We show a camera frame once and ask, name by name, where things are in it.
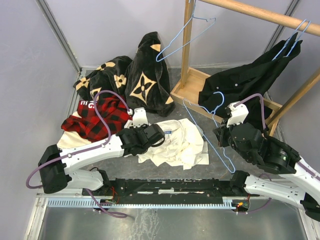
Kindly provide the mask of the red black plaid shirt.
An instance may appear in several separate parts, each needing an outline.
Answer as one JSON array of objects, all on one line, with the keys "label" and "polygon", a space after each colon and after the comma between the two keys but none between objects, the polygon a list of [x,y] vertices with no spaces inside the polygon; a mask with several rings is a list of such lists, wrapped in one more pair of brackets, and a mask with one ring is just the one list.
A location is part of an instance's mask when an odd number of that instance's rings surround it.
[{"label": "red black plaid shirt", "polygon": [[80,100],[77,110],[61,125],[66,132],[77,132],[83,139],[97,142],[121,131],[132,118],[116,96],[93,101]]}]

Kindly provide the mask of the white dress shirt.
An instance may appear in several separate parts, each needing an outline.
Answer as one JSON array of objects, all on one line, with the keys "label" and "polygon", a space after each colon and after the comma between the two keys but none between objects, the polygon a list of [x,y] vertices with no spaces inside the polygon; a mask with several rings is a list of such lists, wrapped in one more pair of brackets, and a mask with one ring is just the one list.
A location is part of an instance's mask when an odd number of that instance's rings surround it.
[{"label": "white dress shirt", "polygon": [[165,120],[157,125],[164,132],[164,143],[139,154],[140,164],[150,160],[157,167],[166,163],[171,167],[182,166],[184,170],[209,164],[208,143],[189,119]]}]

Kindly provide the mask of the black button shirt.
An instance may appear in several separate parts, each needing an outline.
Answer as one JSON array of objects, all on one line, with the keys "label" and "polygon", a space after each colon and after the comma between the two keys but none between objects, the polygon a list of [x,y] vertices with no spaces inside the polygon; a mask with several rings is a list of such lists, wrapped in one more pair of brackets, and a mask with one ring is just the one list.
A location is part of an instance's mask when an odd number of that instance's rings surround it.
[{"label": "black button shirt", "polygon": [[269,51],[250,64],[227,69],[205,79],[202,91],[198,95],[198,104],[212,111],[222,101],[219,94],[224,94],[224,104],[216,111],[221,118],[227,117],[226,107],[253,94],[264,95],[280,76],[289,62],[301,52],[302,40],[299,40],[289,57],[280,57],[272,61],[283,47],[286,40],[281,40]]}]

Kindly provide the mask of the light blue hanger with shirt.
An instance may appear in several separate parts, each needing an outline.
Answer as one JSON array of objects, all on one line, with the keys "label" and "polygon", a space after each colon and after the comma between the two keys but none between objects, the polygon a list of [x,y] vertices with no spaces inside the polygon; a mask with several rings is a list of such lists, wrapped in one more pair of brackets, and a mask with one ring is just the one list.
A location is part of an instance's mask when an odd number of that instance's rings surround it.
[{"label": "light blue hanger with shirt", "polygon": [[[299,34],[299,29],[306,23],[306,25],[302,28],[301,33]],[[273,57],[272,61],[277,60],[279,58],[287,58],[290,56],[291,52],[294,50],[295,46],[299,42],[302,35],[306,32],[308,27],[311,25],[311,21],[308,19],[304,19],[294,30],[291,36],[285,41],[284,45],[280,49],[280,51]]]}]

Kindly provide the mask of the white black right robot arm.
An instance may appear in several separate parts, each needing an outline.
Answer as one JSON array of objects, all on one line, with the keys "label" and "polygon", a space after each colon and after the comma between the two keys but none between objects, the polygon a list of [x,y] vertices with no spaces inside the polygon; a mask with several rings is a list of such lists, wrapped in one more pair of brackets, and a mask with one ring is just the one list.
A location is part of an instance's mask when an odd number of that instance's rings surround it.
[{"label": "white black right robot arm", "polygon": [[247,163],[282,176],[306,190],[302,206],[308,217],[320,220],[320,174],[288,144],[262,133],[249,123],[213,130],[221,147],[232,147]]}]

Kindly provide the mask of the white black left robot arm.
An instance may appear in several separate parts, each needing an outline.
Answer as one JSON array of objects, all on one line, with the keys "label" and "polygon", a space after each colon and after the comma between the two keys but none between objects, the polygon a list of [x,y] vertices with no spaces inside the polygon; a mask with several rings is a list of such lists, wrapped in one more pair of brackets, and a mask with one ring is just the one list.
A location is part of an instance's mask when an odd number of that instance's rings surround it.
[{"label": "white black left robot arm", "polygon": [[106,195],[111,189],[106,173],[84,170],[85,166],[102,160],[144,154],[150,147],[158,147],[165,133],[158,124],[124,128],[110,139],[81,147],[59,149],[48,146],[38,162],[42,188],[45,194],[64,189],[89,189]]}]

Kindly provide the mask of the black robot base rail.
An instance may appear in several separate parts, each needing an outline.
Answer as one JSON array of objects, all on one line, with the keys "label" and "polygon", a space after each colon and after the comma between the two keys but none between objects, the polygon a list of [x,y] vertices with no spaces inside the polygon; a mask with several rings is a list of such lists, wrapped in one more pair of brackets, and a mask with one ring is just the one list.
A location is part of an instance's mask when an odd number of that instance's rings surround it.
[{"label": "black robot base rail", "polygon": [[231,180],[209,179],[105,179],[97,190],[83,188],[93,210],[114,218],[128,215],[115,208],[231,209],[249,208],[251,193],[244,189],[248,173],[239,171]]}]

